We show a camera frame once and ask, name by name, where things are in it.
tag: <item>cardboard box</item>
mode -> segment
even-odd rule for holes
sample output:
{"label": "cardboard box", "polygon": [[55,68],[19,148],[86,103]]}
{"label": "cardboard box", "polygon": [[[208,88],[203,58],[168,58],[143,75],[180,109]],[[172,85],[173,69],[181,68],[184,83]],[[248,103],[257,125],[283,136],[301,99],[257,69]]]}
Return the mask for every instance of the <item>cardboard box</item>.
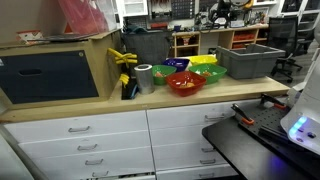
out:
{"label": "cardboard box", "polygon": [[[74,103],[82,103],[82,102],[94,102],[94,101],[107,100],[110,97],[110,95],[111,95],[111,93],[112,93],[112,91],[113,91],[113,89],[119,79],[119,76],[120,76],[120,68],[118,65],[115,64],[115,62],[113,60],[114,57],[107,53],[107,48],[113,48],[113,49],[120,48],[120,31],[119,30],[115,30],[115,31],[108,32],[108,33],[98,34],[98,35],[91,36],[91,37],[88,37],[84,40],[76,41],[76,42],[45,43],[45,44],[37,44],[37,45],[32,45],[32,46],[21,45],[21,44],[17,44],[17,43],[1,44],[0,45],[0,59],[2,58],[3,60],[1,60],[1,62],[0,62],[0,64],[2,64],[2,65],[0,65],[0,71],[8,70],[8,69],[5,69],[6,64],[3,64],[4,59],[6,59],[6,58],[7,58],[6,63],[10,63],[10,59],[12,59],[12,57],[20,57],[19,60],[21,60],[21,57],[28,57],[28,58],[22,58],[22,60],[25,59],[25,61],[28,61],[28,60],[32,61],[33,59],[29,58],[30,55],[31,55],[31,57],[33,57],[32,55],[35,55],[35,57],[36,57],[36,55],[42,55],[41,56],[41,58],[42,58],[42,57],[45,57],[43,55],[49,54],[52,61],[55,61],[55,54],[57,54],[56,58],[57,59],[60,58],[59,62],[61,63],[61,62],[63,62],[63,61],[61,61],[61,56],[60,56],[61,54],[69,54],[69,52],[72,52],[72,53],[78,52],[79,58],[82,58],[81,56],[85,56],[85,57],[83,57],[83,59],[87,60],[86,64],[89,67],[89,70],[90,70],[90,73],[92,76],[92,80],[93,80],[94,86],[96,88],[97,95],[85,97],[85,98],[67,98],[64,100],[60,99],[60,100],[27,102],[27,103],[19,103],[19,101],[16,101],[15,103],[13,103],[10,100],[10,98],[12,99],[12,97],[9,98],[7,96],[7,94],[5,93],[5,92],[8,92],[8,89],[6,89],[6,90],[1,89],[0,90],[0,96],[1,96],[0,100],[5,104],[5,106],[8,109],[33,108],[33,107],[55,106],[55,105],[63,105],[63,104],[74,104]],[[65,61],[68,61],[68,56],[65,56],[64,58],[65,58],[64,59]],[[44,59],[44,61],[48,62],[48,64],[51,62],[51,61],[48,61],[48,59],[45,59],[45,58],[43,58],[43,59]],[[41,62],[42,66],[48,66],[44,63],[44,61],[41,62],[38,60],[36,62]],[[23,70],[19,69],[17,71],[14,71],[14,73],[20,73],[20,75],[22,73],[22,75],[24,75],[24,76],[28,76],[29,75],[28,73],[30,73],[30,72],[31,72],[32,76],[38,75],[37,73],[39,73],[39,74],[42,73],[41,68],[37,68],[38,67],[37,65],[31,66],[31,67],[32,67],[31,69],[30,69],[30,67],[26,67],[26,68],[19,67],[20,69],[23,69]],[[61,71],[62,70],[66,71],[66,69],[63,69],[63,68],[66,68],[66,67],[63,67],[63,65],[61,65]],[[58,69],[55,68],[55,72],[52,72],[52,73],[59,73],[59,68]],[[29,87],[22,86],[21,92],[25,93],[24,88],[27,88],[30,91],[30,88],[32,88],[30,86]],[[58,91],[64,90],[63,87],[61,87],[61,88],[57,87],[57,89],[58,89]]]}

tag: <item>floor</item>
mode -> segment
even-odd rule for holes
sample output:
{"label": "floor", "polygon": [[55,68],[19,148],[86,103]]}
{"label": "floor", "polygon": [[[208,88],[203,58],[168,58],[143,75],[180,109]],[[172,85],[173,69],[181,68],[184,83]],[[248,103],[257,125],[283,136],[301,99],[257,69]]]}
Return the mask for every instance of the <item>floor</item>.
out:
{"label": "floor", "polygon": [[287,82],[287,78],[281,74],[276,74],[273,78],[274,80],[281,82],[282,84],[285,84],[289,87],[292,87],[300,82],[303,82],[306,74],[308,73],[308,69],[311,65],[311,59],[313,57],[313,54],[315,53],[316,49],[319,47],[319,44],[314,41],[309,49],[308,49],[308,53],[305,55],[301,55],[301,56],[296,56],[293,57],[293,59],[296,60],[296,63],[301,65],[303,68],[300,72],[297,72],[295,67],[292,67],[292,77],[293,77],[293,82],[292,83],[288,83]]}

